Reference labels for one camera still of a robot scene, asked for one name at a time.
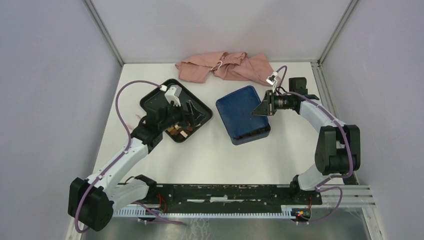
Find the black chocolate tray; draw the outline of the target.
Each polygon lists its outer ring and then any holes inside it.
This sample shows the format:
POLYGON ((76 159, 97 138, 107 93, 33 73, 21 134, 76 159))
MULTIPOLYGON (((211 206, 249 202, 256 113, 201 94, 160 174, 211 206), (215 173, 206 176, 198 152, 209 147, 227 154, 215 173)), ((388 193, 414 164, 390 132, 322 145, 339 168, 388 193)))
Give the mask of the black chocolate tray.
POLYGON ((168 79, 162 83, 165 86, 178 85, 182 88, 182 91, 179 95, 181 105, 188 100, 191 100, 194 106, 202 113, 205 114, 205 119, 196 127, 192 126, 180 126, 178 124, 171 125, 169 120, 170 118, 170 104, 167 102, 164 92, 160 89, 155 89, 144 96, 139 105, 146 113, 155 114, 155 122, 158 123, 160 127, 166 126, 166 134, 176 143, 182 143, 186 141, 193 133, 195 133, 201 126, 203 126, 207 121, 209 121, 212 116, 212 110, 198 99, 192 92, 190 92, 185 86, 183 86, 176 79, 168 79))

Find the blue chocolate box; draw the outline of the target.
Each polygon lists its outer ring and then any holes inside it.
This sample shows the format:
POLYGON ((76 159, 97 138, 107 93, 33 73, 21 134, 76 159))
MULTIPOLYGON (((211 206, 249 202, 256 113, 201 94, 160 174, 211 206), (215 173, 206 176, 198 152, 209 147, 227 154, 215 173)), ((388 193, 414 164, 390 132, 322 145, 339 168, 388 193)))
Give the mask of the blue chocolate box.
POLYGON ((271 132, 271 126, 267 124, 265 127, 258 128, 255 131, 240 135, 240 136, 230 136, 230 140, 233 145, 238 146, 246 144, 252 141, 263 139, 269 136, 271 132))

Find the blue box lid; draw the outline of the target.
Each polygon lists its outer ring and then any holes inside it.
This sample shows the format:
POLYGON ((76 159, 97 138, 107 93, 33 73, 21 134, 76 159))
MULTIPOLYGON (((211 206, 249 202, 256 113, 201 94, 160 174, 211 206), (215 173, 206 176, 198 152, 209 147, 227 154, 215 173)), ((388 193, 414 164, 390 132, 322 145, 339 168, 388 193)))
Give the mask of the blue box lid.
POLYGON ((260 102, 256 89, 251 85, 216 100, 215 106, 229 137, 241 136, 269 124, 266 116, 251 114, 260 102))

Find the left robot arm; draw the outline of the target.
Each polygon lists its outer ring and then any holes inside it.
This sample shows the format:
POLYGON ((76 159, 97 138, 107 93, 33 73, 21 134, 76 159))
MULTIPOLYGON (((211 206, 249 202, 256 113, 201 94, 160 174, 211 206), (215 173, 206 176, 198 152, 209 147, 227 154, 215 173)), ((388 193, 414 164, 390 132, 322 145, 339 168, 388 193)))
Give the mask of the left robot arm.
POLYGON ((71 182, 67 212, 74 218, 77 232, 83 232, 79 223, 97 232, 102 230, 115 212, 138 200, 153 203, 157 198, 154 187, 139 178, 119 186, 120 180, 153 151, 167 129, 175 125, 195 128, 205 118, 206 112, 196 108, 190 99, 181 104, 170 101, 161 108, 147 109, 120 153, 98 172, 71 182))

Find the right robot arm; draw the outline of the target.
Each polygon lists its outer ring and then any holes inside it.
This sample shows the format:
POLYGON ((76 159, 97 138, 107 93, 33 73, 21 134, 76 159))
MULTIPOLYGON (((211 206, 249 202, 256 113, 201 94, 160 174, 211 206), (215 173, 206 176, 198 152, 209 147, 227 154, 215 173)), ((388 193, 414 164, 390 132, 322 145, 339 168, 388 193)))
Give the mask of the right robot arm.
POLYGON ((360 129, 337 119, 322 104, 318 96, 309 94, 304 77, 289 79, 289 90, 279 93, 277 74, 266 82, 271 89, 251 112, 255 116, 273 116, 278 110, 293 110, 306 119, 318 133, 314 164, 293 178, 295 187, 289 189, 289 199, 302 204, 309 191, 318 190, 332 179, 349 178, 361 164, 360 129))

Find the pink cloth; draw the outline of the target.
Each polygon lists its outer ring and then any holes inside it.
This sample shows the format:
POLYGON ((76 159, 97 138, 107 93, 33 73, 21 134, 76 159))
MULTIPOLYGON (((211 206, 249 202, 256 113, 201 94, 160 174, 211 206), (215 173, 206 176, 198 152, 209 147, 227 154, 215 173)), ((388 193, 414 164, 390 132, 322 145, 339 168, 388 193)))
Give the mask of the pink cloth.
POLYGON ((190 56, 175 64, 180 80, 203 84, 208 74, 225 81, 255 82, 267 85, 274 70, 266 55, 248 56, 246 52, 209 52, 190 56))

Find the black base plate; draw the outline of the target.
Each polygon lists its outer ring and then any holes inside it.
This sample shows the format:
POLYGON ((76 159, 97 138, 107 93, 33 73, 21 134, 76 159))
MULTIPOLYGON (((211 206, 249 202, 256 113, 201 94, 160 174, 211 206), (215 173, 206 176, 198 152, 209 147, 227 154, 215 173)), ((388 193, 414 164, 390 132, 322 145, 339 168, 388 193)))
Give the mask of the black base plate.
POLYGON ((158 205, 167 214, 281 213, 282 206, 322 205, 321 194, 289 185, 157 184, 149 188, 145 205, 158 205))

